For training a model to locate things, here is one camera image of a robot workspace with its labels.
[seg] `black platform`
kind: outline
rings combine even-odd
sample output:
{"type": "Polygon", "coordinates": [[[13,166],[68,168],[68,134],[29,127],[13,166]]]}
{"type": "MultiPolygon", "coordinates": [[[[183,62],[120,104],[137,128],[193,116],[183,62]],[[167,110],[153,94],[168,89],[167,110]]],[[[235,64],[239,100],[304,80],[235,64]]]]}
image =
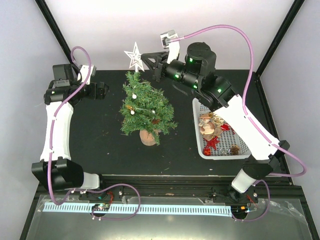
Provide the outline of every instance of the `black platform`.
{"type": "MultiPolygon", "coordinates": [[[[197,149],[193,120],[192,96],[174,89],[170,80],[152,82],[151,71],[142,78],[151,81],[174,107],[178,127],[169,135],[160,134],[159,146],[141,143],[139,131],[126,136],[121,132],[123,116],[119,113],[126,94],[125,70],[97,71],[93,82],[105,82],[110,91],[104,100],[84,99],[74,108],[70,126],[71,159],[85,172],[104,175],[170,175],[170,176],[234,176],[243,160],[208,160],[200,157],[197,149]]],[[[242,93],[247,70],[217,70],[242,93]]],[[[262,125],[267,120],[256,84],[252,81],[247,94],[247,106],[262,125]]]]}

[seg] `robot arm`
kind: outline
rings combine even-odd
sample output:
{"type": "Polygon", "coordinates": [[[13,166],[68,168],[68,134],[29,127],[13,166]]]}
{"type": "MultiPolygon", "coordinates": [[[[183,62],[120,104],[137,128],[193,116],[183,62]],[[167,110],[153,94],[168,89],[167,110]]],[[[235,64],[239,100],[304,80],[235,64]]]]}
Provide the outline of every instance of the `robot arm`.
{"type": "Polygon", "coordinates": [[[179,42],[170,42],[177,37],[173,30],[161,34],[162,46],[169,48],[169,52],[145,53],[141,55],[141,59],[153,70],[153,79],[157,82],[162,78],[169,78],[190,87],[200,103],[223,118],[248,146],[251,155],[231,183],[232,188],[242,194],[256,180],[267,176],[279,165],[278,158],[283,153],[273,144],[286,150],[289,149],[289,144],[272,136],[248,109],[248,114],[245,114],[241,96],[230,82],[215,75],[217,56],[207,44],[190,44],[185,63],[179,61],[179,42]],[[271,143],[262,136],[249,117],[271,143]]]}
{"type": "Polygon", "coordinates": [[[47,127],[43,152],[40,162],[33,163],[31,171],[39,182],[48,187],[47,171],[50,150],[50,138],[54,151],[52,153],[51,181],[53,190],[81,188],[97,189],[100,185],[99,176],[84,172],[82,167],[71,161],[69,150],[70,122],[74,112],[74,106],[83,98],[104,99],[109,87],[103,82],[95,83],[90,81],[90,77],[95,75],[96,68],[91,67],[90,77],[86,85],[72,97],[59,110],[55,118],[55,126],[51,136],[51,125],[54,113],[61,103],[70,96],[81,83],[84,82],[82,76],[87,76],[89,66],[83,65],[78,73],[77,80],[74,78],[72,65],[62,64],[53,66],[54,79],[46,93],[44,102],[47,112],[47,127]]]}

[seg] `white plastic basket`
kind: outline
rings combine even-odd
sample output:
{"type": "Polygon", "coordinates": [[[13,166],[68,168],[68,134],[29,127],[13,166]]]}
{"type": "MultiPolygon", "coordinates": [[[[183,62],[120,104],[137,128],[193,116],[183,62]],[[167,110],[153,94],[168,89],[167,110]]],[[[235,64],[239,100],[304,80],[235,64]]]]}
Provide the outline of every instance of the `white plastic basket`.
{"type": "Polygon", "coordinates": [[[206,106],[202,105],[196,98],[193,99],[192,101],[192,107],[193,107],[193,118],[194,118],[196,142],[198,146],[198,152],[202,158],[213,159],[213,160],[232,160],[232,159],[245,159],[249,157],[251,152],[248,146],[238,136],[237,133],[233,134],[231,130],[223,131],[221,133],[220,137],[218,138],[220,142],[216,145],[216,150],[214,150],[213,147],[210,147],[211,156],[204,155],[204,148],[207,142],[200,133],[199,117],[202,114],[206,114],[210,112],[210,110],[206,106]],[[230,149],[232,145],[237,145],[240,148],[239,155],[232,155],[230,152],[228,152],[228,149],[230,149]],[[222,153],[220,152],[220,149],[225,149],[227,151],[227,155],[221,155],[222,153]]]}

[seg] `wire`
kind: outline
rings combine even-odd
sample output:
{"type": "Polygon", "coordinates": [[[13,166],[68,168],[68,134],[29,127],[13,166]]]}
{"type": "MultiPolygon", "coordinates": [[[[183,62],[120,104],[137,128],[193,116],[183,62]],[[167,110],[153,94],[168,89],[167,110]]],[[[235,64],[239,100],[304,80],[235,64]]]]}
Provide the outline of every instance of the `wire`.
{"type": "Polygon", "coordinates": [[[51,181],[51,167],[52,167],[52,154],[53,154],[53,134],[54,134],[54,127],[55,127],[55,121],[56,121],[56,117],[58,115],[58,112],[60,111],[60,109],[62,108],[62,106],[64,104],[66,104],[71,98],[73,98],[87,83],[89,77],[90,77],[90,73],[91,73],[91,59],[90,59],[90,56],[89,54],[87,53],[87,51],[81,47],[81,46],[75,46],[74,48],[72,48],[71,50],[71,60],[72,62],[77,65],[77,62],[75,60],[75,57],[74,57],[74,51],[76,49],[80,49],[84,52],[86,58],[87,58],[87,61],[88,61],[88,65],[89,65],[89,70],[88,70],[88,74],[86,75],[85,77],[85,80],[84,82],[72,93],[70,94],[70,96],[68,96],[59,106],[58,108],[56,109],[56,111],[54,112],[53,114],[53,119],[51,121],[51,127],[50,127],[50,137],[49,137],[49,148],[50,148],[50,153],[49,153],[49,160],[48,160],[48,165],[47,165],[47,182],[48,182],[48,190],[49,190],[49,194],[50,194],[50,198],[52,200],[52,202],[54,202],[54,204],[56,205],[61,205],[63,204],[68,195],[71,193],[72,190],[69,190],[67,192],[67,194],[65,195],[65,197],[63,198],[62,201],[58,202],[54,196],[54,191],[52,189],[52,181],[51,181]]]}
{"type": "Polygon", "coordinates": [[[234,216],[234,214],[232,213],[232,218],[233,218],[234,220],[236,220],[236,221],[241,221],[241,222],[247,222],[247,223],[248,223],[248,222],[254,222],[254,221],[257,221],[257,220],[259,220],[259,219],[262,219],[262,218],[268,213],[268,210],[269,210],[269,207],[270,207],[270,190],[269,190],[268,184],[266,183],[265,180],[262,180],[262,179],[261,179],[261,180],[258,180],[258,181],[255,182],[255,184],[258,184],[258,183],[264,183],[265,188],[266,188],[266,192],[267,192],[267,195],[268,195],[268,202],[267,202],[267,204],[266,204],[266,209],[264,210],[264,212],[263,212],[260,216],[254,218],[254,219],[249,219],[249,220],[238,219],[238,218],[236,218],[236,217],[234,216]]]}
{"type": "MultiPolygon", "coordinates": [[[[247,77],[247,80],[246,80],[246,83],[245,83],[245,86],[244,86],[244,90],[243,90],[243,95],[242,95],[242,108],[243,108],[244,114],[247,116],[248,115],[248,111],[247,111],[247,106],[246,106],[246,98],[247,98],[247,92],[248,92],[249,84],[250,84],[252,73],[253,73],[253,69],[254,69],[254,50],[253,50],[252,44],[251,44],[248,36],[241,29],[239,29],[239,28],[237,28],[235,26],[231,26],[231,25],[224,25],[224,24],[213,25],[213,26],[209,26],[209,27],[203,28],[203,29],[201,29],[199,31],[195,31],[195,32],[190,33],[188,35],[171,39],[169,41],[169,43],[177,42],[177,41],[180,41],[182,39],[188,39],[188,38],[194,37],[196,35],[199,35],[201,33],[204,33],[206,31],[212,30],[212,29],[231,29],[231,30],[234,30],[234,31],[238,32],[239,34],[241,34],[241,36],[245,39],[245,41],[246,41],[246,43],[247,43],[247,45],[249,47],[249,51],[250,51],[250,68],[249,68],[249,74],[248,74],[248,77],[247,77]]],[[[268,143],[271,144],[272,141],[263,133],[263,131],[255,123],[255,121],[250,116],[248,117],[248,119],[252,123],[252,125],[257,129],[257,131],[265,138],[265,140],[267,140],[268,143]]],[[[283,152],[283,153],[289,155],[290,157],[292,157],[293,159],[295,159],[302,166],[303,170],[302,170],[302,172],[295,173],[295,174],[284,174],[284,173],[272,172],[269,175],[278,176],[278,177],[300,177],[300,176],[304,175],[307,172],[307,166],[301,159],[299,159],[297,156],[293,155],[291,152],[285,150],[284,148],[282,148],[282,147],[280,147],[280,146],[278,146],[276,144],[271,144],[271,145],[273,147],[277,148],[278,150],[280,150],[281,152],[283,152]]]]}
{"type": "Polygon", "coordinates": [[[82,74],[81,71],[79,69],[79,67],[77,65],[75,65],[74,63],[71,64],[73,67],[73,70],[75,71],[76,77],[77,77],[77,82],[80,83],[82,81],[82,74]]]}
{"type": "Polygon", "coordinates": [[[111,191],[108,191],[106,194],[107,194],[107,195],[110,195],[109,204],[112,204],[112,202],[113,202],[113,200],[114,200],[114,194],[113,194],[111,191]]]}
{"type": "Polygon", "coordinates": [[[249,199],[250,202],[253,203],[256,207],[258,207],[258,205],[252,200],[252,198],[248,194],[246,195],[246,198],[249,199]]]}
{"type": "MultiPolygon", "coordinates": [[[[139,209],[140,209],[140,206],[141,206],[141,197],[140,197],[140,194],[138,192],[138,190],[134,187],[134,186],[131,186],[129,184],[125,184],[125,183],[118,183],[118,184],[115,184],[115,185],[112,185],[112,186],[109,186],[105,189],[102,189],[102,190],[98,190],[98,191],[95,191],[95,190],[86,190],[87,192],[89,193],[94,193],[94,194],[101,194],[105,191],[108,191],[109,189],[112,189],[114,187],[119,187],[119,186],[124,186],[124,187],[129,187],[131,189],[133,189],[135,191],[135,193],[137,194],[138,196],[138,207],[136,208],[135,212],[133,214],[131,214],[130,216],[127,216],[127,217],[123,217],[123,218],[114,218],[114,217],[99,217],[99,219],[102,219],[102,220],[113,220],[113,221],[123,221],[123,220],[128,220],[128,219],[131,219],[133,218],[135,215],[137,215],[137,213],[139,212],[139,209]]],[[[95,216],[94,216],[94,210],[92,210],[91,212],[91,215],[93,217],[93,219],[95,219],[95,216]]]]}

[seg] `red ornament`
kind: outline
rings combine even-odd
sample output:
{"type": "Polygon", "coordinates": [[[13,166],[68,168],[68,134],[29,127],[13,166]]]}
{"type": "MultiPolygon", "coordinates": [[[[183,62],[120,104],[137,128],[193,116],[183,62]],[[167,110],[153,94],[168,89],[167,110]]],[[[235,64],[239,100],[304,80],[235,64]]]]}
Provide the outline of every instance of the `red ornament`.
{"type": "Polygon", "coordinates": [[[212,138],[210,141],[205,140],[206,141],[206,146],[203,149],[203,151],[205,149],[209,149],[210,147],[213,147],[214,150],[217,150],[216,144],[220,143],[220,141],[218,141],[218,137],[215,136],[214,138],[212,138]]]}
{"type": "Polygon", "coordinates": [[[221,127],[220,127],[223,131],[229,131],[230,130],[230,126],[228,124],[223,124],[221,127]]]}
{"type": "Polygon", "coordinates": [[[203,149],[203,154],[204,154],[205,156],[211,156],[211,150],[210,150],[210,148],[205,148],[205,149],[203,149]]]}

